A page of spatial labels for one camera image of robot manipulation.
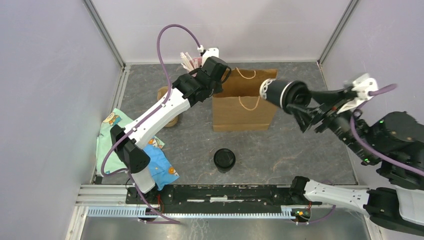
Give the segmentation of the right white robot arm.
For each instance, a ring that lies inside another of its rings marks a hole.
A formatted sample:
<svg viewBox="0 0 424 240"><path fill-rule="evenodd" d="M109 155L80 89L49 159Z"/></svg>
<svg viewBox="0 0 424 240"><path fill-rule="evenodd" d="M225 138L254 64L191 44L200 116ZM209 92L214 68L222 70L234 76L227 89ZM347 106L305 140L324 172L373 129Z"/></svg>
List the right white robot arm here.
<svg viewBox="0 0 424 240"><path fill-rule="evenodd" d="M278 105L294 116L302 131L332 131L364 166L391 187L354 190L297 176L289 189L295 204L322 202L344 207L388 230L424 234L424 127L405 111L390 112L373 125L361 119L361 107L380 90L345 88L310 91L304 85L284 90Z"/></svg>

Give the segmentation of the brown paper takeout bag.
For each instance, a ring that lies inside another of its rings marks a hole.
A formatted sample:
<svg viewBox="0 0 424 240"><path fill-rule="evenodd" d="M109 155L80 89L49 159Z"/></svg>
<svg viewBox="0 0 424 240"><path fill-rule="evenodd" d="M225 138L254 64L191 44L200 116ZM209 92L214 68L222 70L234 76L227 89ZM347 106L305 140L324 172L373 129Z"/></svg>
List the brown paper takeout bag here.
<svg viewBox="0 0 424 240"><path fill-rule="evenodd" d="M260 89L277 75L273 68L234 68L222 84L223 91L212 96L213 131L266 131L278 108L262 99Z"/></svg>

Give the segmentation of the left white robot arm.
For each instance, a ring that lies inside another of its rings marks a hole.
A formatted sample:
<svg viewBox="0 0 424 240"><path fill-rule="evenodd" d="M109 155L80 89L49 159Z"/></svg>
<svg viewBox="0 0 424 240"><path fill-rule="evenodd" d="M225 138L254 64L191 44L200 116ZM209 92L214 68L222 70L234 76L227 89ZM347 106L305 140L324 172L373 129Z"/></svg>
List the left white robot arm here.
<svg viewBox="0 0 424 240"><path fill-rule="evenodd" d="M133 180L138 197L145 204L157 198L156 182L148 168L151 161L144 151L149 140L179 114L198 102L223 91L231 68L222 59L208 57L201 67L180 75L169 87L166 95L143 115L125 127L113 126L110 130L112 150L124 163Z"/></svg>

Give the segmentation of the black paper coffee cup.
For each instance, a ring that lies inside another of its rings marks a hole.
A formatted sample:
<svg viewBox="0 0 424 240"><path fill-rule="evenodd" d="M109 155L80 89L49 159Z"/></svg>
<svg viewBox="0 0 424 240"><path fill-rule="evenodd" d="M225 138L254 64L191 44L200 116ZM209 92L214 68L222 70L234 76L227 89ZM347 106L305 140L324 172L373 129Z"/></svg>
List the black paper coffee cup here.
<svg viewBox="0 0 424 240"><path fill-rule="evenodd" d="M259 96L263 99L272 103L273 105L280 107L283 110L283 92L286 85L290 82L288 80L281 80L276 78L268 78L262 82L259 87Z"/></svg>

